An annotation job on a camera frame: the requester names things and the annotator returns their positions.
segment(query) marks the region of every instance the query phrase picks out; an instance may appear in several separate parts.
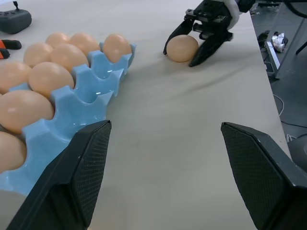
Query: dark floor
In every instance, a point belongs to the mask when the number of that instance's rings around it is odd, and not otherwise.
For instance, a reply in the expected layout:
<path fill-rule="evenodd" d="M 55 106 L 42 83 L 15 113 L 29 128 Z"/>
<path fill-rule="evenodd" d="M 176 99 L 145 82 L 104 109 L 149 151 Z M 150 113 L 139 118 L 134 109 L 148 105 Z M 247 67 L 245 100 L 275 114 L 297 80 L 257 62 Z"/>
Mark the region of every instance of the dark floor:
<path fill-rule="evenodd" d="M 257 36 L 266 30 L 272 29 L 277 11 L 278 8 L 276 7 L 257 7 L 255 14 L 252 15 Z M 291 42 L 300 20 L 301 18 L 287 11 L 282 14 L 282 19 L 277 22 L 277 26 L 273 29 L 280 33 L 285 33 L 285 36 Z M 307 33 L 302 37 L 297 48 L 306 41 Z M 279 60 L 282 60 L 283 55 L 283 53 L 279 55 Z M 265 58 L 267 53 L 263 52 L 262 56 Z M 271 79 L 270 82 L 273 93 L 284 101 L 284 111 L 280 116 L 281 120 L 306 127 L 302 128 L 283 124 L 285 135 L 290 134 L 297 137 L 307 133 L 307 47 L 294 58 L 285 77 L 280 80 Z M 277 108 L 280 111 L 282 109 L 282 103 L 277 98 L 275 100 Z"/>

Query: egg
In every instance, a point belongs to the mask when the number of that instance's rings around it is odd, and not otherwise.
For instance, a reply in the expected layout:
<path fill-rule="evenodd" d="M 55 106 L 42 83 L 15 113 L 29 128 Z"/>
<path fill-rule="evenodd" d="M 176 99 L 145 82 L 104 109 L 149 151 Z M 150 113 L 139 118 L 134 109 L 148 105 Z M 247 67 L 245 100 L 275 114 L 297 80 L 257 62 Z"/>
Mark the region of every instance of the egg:
<path fill-rule="evenodd" d="M 63 66 L 69 72 L 72 68 L 85 64 L 89 66 L 84 53 L 76 46 L 71 44 L 61 44 L 54 48 L 51 53 L 51 61 Z"/>
<path fill-rule="evenodd" d="M 30 71 L 29 85 L 33 91 L 49 98 L 53 90 L 66 85 L 73 89 L 74 81 L 64 67 L 53 62 L 43 62 Z"/>
<path fill-rule="evenodd" d="M 14 61 L 0 66 L 0 93 L 5 94 L 10 88 L 28 81 L 31 68 L 26 64 Z"/>
<path fill-rule="evenodd" d="M 24 63 L 32 68 L 39 63 L 51 61 L 52 50 L 52 46 L 47 43 L 35 43 L 26 49 Z"/>
<path fill-rule="evenodd" d="M 173 37 L 166 46 L 168 57 L 175 62 L 192 60 L 198 50 L 198 42 L 189 35 Z"/>
<path fill-rule="evenodd" d="M 17 90 L 2 95 L 0 111 L 0 124 L 16 134 L 21 134 L 23 127 L 41 118 L 50 120 L 54 115 L 50 101 L 30 90 Z"/>
<path fill-rule="evenodd" d="M 126 38 L 119 34 L 110 34 L 104 42 L 103 52 L 111 62 L 118 62 L 121 56 L 131 54 L 132 49 Z"/>
<path fill-rule="evenodd" d="M 100 50 L 99 43 L 86 33 L 75 34 L 71 37 L 69 43 L 78 47 L 86 56 L 89 52 Z"/>
<path fill-rule="evenodd" d="M 54 48 L 58 45 L 68 43 L 69 39 L 70 38 L 68 37 L 68 35 L 61 32 L 55 32 L 48 36 L 48 38 L 46 39 L 46 43 Z"/>
<path fill-rule="evenodd" d="M 25 162 L 27 148 L 17 137 L 0 132 L 0 173 L 18 169 Z"/>

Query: egg carton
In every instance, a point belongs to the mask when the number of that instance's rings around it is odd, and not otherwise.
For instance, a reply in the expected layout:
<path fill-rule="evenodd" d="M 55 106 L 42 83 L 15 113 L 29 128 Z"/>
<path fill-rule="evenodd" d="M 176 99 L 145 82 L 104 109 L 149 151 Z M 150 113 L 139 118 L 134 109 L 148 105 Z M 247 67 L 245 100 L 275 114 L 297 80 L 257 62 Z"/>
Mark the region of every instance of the egg carton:
<path fill-rule="evenodd" d="M 75 88 L 69 86 L 54 90 L 50 101 L 55 106 L 51 120 L 40 119 L 23 128 L 27 146 L 25 163 L 16 170 L 0 174 L 0 190 L 28 195 L 45 167 L 69 144 L 73 135 L 86 125 L 106 119 L 107 106 L 117 96 L 119 84 L 127 74 L 135 55 L 124 55 L 119 62 L 110 62 L 102 50 L 88 54 L 90 67 L 74 67 Z M 10 89 L 31 90 L 27 83 Z"/>

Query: white table surface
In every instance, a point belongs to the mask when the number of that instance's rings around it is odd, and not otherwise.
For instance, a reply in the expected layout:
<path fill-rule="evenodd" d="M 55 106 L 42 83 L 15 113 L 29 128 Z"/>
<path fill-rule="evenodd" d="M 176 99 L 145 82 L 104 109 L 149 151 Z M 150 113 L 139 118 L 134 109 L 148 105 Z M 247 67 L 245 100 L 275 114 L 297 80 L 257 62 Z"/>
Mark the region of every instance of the white table surface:
<path fill-rule="evenodd" d="M 249 14 L 231 30 L 233 41 L 200 66 L 162 54 L 186 9 L 200 1 L 21 0 L 32 25 L 0 34 L 23 44 L 8 61 L 22 60 L 27 46 L 55 31 L 101 41 L 118 32 L 138 45 L 108 110 L 113 128 L 92 230 L 255 229 L 233 179 L 221 123 L 263 131 L 289 151 Z"/>

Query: black controller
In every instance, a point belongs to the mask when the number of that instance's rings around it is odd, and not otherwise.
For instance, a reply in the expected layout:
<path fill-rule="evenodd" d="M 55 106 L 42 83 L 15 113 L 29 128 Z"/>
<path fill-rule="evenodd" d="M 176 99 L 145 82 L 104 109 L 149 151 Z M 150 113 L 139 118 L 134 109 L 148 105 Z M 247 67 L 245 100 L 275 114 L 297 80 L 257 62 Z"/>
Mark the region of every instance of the black controller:
<path fill-rule="evenodd" d="M 31 14 L 28 11 L 19 9 L 16 1 L 13 3 L 16 7 L 15 10 L 0 11 L 0 31 L 11 35 L 24 30 L 32 22 Z"/>

